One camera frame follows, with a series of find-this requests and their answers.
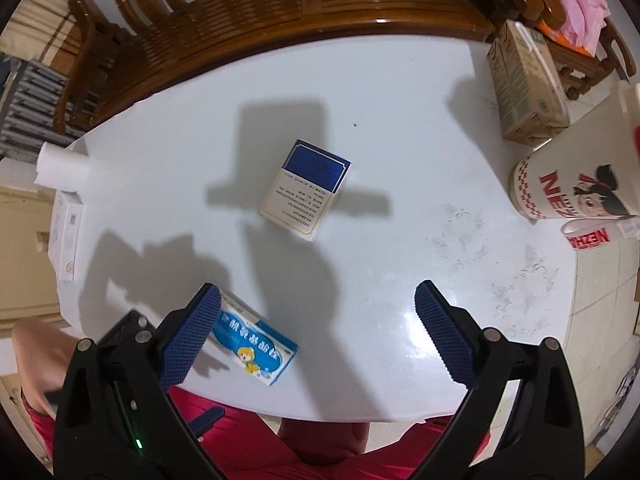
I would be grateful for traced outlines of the blue cartoon medicine box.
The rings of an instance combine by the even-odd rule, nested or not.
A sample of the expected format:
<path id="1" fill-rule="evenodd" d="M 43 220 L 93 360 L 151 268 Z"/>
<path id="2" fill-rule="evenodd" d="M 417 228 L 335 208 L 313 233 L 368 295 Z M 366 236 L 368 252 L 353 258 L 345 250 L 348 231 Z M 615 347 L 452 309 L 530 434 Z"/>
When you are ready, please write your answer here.
<path id="1" fill-rule="evenodd" d="M 220 313 L 210 333 L 215 344 L 258 382 L 273 385 L 295 358 L 298 345 L 243 301 L 226 292 L 220 292 L 220 298 Z"/>

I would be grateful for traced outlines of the white tissue box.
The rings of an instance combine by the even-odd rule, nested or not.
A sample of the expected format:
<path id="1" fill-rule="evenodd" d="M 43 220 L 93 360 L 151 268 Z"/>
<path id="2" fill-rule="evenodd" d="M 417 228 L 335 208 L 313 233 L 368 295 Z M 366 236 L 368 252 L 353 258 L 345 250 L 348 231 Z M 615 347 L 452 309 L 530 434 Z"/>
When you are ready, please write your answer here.
<path id="1" fill-rule="evenodd" d="M 78 235 L 84 204 L 77 193 L 55 194 L 48 256 L 59 282 L 72 282 L 75 277 L 75 261 Z"/>

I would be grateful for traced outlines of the white paper roll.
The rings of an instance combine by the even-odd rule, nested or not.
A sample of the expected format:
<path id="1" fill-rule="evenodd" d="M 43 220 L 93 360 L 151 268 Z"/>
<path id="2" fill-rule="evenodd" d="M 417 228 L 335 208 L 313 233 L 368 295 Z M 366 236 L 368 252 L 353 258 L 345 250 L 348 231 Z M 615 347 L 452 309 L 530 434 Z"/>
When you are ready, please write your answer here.
<path id="1" fill-rule="evenodd" d="M 75 193 L 89 174 L 90 158 L 46 142 L 36 161 L 35 184 L 44 188 Z"/>

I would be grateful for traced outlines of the white blue medicine box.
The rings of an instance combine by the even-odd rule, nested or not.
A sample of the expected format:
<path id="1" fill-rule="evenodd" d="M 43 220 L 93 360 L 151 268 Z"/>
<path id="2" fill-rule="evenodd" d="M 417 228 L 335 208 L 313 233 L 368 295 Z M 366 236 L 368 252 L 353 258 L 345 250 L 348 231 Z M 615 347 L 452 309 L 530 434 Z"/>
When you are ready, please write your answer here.
<path id="1" fill-rule="evenodd" d="M 296 140 L 274 179 L 260 215 L 303 240 L 313 240 L 352 163 L 304 140 Z"/>

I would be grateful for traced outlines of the large cartoon tumbler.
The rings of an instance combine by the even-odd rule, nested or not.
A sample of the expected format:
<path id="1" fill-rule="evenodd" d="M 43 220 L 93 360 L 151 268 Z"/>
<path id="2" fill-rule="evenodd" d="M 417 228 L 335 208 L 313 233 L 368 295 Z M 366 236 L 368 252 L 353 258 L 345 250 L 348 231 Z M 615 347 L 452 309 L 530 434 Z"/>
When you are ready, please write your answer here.
<path id="1" fill-rule="evenodd" d="M 513 169 L 510 199 L 532 220 L 561 219 L 575 250 L 639 237 L 639 86 L 610 95 Z"/>

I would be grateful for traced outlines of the grey radiator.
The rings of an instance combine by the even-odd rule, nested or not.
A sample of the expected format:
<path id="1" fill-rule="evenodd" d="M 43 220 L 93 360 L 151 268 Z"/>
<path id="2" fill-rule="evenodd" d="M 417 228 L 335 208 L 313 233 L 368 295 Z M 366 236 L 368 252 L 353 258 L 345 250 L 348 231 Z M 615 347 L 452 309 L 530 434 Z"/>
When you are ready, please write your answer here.
<path id="1" fill-rule="evenodd" d="M 53 130 L 66 77 L 36 61 L 1 55 L 1 158 L 34 164 L 44 142 L 66 148 L 85 134 Z"/>

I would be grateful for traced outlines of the brown drink cartons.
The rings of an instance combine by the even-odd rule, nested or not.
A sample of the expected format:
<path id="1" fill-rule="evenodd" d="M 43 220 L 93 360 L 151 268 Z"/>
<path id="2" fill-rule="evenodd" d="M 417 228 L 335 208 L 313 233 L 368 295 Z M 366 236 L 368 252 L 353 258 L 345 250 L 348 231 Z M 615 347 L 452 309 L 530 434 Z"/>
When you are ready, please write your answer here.
<path id="1" fill-rule="evenodd" d="M 487 61 L 503 139 L 538 148 L 570 125 L 564 88 L 540 32 L 505 21 Z"/>

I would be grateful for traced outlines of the wooden bench sofa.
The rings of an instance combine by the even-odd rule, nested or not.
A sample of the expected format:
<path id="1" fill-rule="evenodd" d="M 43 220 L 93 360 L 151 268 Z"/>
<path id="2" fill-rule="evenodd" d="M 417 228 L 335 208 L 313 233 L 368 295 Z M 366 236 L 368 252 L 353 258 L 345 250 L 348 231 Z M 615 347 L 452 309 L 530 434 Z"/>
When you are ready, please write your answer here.
<path id="1" fill-rule="evenodd" d="M 81 34 L 52 127 L 90 130 L 156 92 L 259 53 L 415 34 L 484 41 L 470 0 L 68 0 Z"/>

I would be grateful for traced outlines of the beige curtain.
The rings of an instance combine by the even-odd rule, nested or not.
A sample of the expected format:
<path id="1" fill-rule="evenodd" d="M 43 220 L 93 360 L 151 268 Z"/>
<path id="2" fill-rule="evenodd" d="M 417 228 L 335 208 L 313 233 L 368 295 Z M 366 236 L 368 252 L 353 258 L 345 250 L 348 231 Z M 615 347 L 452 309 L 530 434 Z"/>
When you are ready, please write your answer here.
<path id="1" fill-rule="evenodd" d="M 1 52 L 36 61 L 67 76 L 81 32 L 66 0 L 22 0 L 1 34 Z"/>

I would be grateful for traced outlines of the pink plastic bag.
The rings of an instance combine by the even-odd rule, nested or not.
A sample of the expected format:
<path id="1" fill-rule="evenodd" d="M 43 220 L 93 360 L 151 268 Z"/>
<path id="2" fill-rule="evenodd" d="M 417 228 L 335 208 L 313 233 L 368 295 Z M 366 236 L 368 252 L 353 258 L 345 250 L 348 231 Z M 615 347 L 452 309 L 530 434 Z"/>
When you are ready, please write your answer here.
<path id="1" fill-rule="evenodd" d="M 611 15 L 605 0 L 559 0 L 566 19 L 559 30 L 550 28 L 545 21 L 537 29 L 547 38 L 572 51 L 596 55 L 600 33 Z"/>

